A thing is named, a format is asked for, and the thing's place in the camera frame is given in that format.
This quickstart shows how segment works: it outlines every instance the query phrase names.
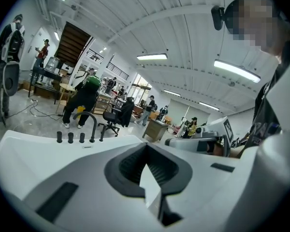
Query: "wooden staircase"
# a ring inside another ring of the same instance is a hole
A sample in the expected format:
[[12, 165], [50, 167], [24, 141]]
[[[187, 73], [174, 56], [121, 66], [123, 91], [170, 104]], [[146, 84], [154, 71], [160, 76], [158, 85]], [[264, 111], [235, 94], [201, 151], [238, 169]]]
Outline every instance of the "wooden staircase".
[[63, 29], [55, 57], [59, 58], [62, 64], [69, 63], [69, 66], [75, 67], [90, 38], [89, 34], [67, 22]]

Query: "sneaker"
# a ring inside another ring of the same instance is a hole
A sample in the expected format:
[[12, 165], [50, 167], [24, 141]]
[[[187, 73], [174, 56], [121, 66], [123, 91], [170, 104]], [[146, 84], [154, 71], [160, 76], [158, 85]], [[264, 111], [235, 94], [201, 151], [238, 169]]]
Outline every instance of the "sneaker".
[[67, 129], [70, 128], [70, 124], [69, 123], [63, 123], [62, 122], [62, 124], [64, 125], [65, 128], [67, 128]]

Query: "white ceiling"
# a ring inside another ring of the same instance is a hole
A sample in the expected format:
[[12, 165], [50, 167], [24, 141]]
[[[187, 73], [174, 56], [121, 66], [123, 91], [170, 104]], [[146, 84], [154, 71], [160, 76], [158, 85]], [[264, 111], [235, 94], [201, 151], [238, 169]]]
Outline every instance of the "white ceiling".
[[[226, 7], [232, 0], [46, 1], [48, 10], [75, 20], [117, 49], [153, 87], [179, 93], [192, 103], [216, 106], [225, 115], [253, 107], [258, 91], [277, 66], [274, 57], [233, 40], [226, 29], [214, 29], [211, 8]], [[167, 53], [168, 59], [136, 58], [147, 53]], [[261, 81], [255, 84], [215, 69], [217, 58], [244, 66]]]

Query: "floor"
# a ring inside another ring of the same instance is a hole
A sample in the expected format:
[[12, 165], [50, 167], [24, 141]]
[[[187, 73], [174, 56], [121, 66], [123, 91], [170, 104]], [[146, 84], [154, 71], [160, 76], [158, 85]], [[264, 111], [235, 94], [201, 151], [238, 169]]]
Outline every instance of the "floor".
[[[43, 112], [47, 115], [52, 115], [51, 117], [45, 116], [42, 113], [38, 112], [34, 108], [31, 108], [33, 106], [32, 99], [38, 100], [38, 105], [35, 107], [39, 111]], [[25, 109], [26, 107], [30, 106], [26, 110], [20, 112], [17, 115], [14, 115], [6, 120], [6, 127], [0, 122], [0, 140], [4, 133], [7, 130], [13, 130], [21, 133], [26, 133], [30, 135], [36, 135], [41, 137], [52, 137], [56, 138], [57, 131], [62, 132], [63, 138], [68, 138], [68, 133], [73, 132], [74, 133], [74, 139], [79, 138], [79, 135], [81, 132], [85, 133], [85, 138], [89, 139], [91, 137], [92, 128], [93, 128], [93, 120], [91, 118], [88, 118], [86, 124], [82, 129], [77, 128], [77, 121], [73, 120], [71, 118], [70, 128], [66, 129], [61, 121], [62, 117], [59, 117], [55, 114], [57, 105], [54, 105], [53, 99], [45, 99], [42, 97], [37, 97], [34, 95], [31, 95], [30, 98], [28, 98], [28, 91], [26, 90], [20, 90], [17, 92], [14, 96], [10, 98], [10, 116], [13, 114], [18, 113], [19, 111]], [[59, 107], [58, 112], [61, 112], [63, 109], [63, 106]], [[101, 115], [95, 115], [98, 123], [105, 123], [106, 121], [103, 119]], [[102, 126], [97, 127], [95, 132], [95, 138], [99, 138], [102, 131]], [[138, 138], [142, 138], [142, 135], [145, 131], [146, 127], [143, 127], [142, 125], [136, 125], [134, 123], [130, 123], [128, 127], [121, 127], [119, 131], [119, 137], [120, 136], [126, 136], [126, 135], [135, 135]], [[111, 130], [107, 130], [105, 132], [104, 137], [114, 137], [115, 134]], [[160, 143], [164, 143], [166, 139], [173, 138], [173, 136], [166, 131], [163, 138], [161, 139]], [[145, 136], [145, 141], [151, 142], [151, 138], [147, 135]]]

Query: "black knob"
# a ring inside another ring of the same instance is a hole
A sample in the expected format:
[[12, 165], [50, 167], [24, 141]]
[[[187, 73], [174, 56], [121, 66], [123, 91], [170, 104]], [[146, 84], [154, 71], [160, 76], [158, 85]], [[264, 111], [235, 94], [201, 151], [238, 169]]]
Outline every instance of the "black knob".
[[68, 143], [72, 144], [73, 143], [73, 132], [68, 133]]
[[62, 132], [57, 131], [57, 143], [62, 143]]
[[79, 142], [83, 143], [85, 139], [85, 133], [81, 133], [80, 137], [79, 137]]

